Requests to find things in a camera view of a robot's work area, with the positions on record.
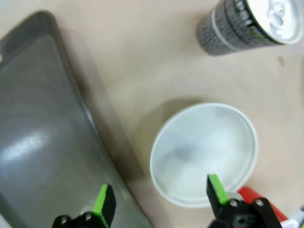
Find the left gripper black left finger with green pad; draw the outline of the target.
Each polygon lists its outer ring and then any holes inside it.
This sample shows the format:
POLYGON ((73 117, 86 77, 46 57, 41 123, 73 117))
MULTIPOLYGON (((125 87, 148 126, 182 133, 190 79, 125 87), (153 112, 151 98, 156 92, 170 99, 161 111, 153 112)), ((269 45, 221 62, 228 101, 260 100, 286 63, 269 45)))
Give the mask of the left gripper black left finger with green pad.
POLYGON ((116 210, 116 198, 111 184, 104 184, 98 194, 92 211, 86 211, 76 218, 60 215, 55 218, 54 228, 109 228, 116 210))

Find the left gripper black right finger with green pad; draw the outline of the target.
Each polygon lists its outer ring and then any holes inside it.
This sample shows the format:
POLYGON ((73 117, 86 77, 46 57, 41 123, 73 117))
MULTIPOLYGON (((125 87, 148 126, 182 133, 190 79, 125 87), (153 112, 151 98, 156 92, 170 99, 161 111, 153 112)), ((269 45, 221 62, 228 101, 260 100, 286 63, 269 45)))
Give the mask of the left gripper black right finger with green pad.
POLYGON ((281 223, 264 197, 251 203, 230 198, 216 174, 207 175, 206 194, 214 219, 209 228, 280 228, 281 223))

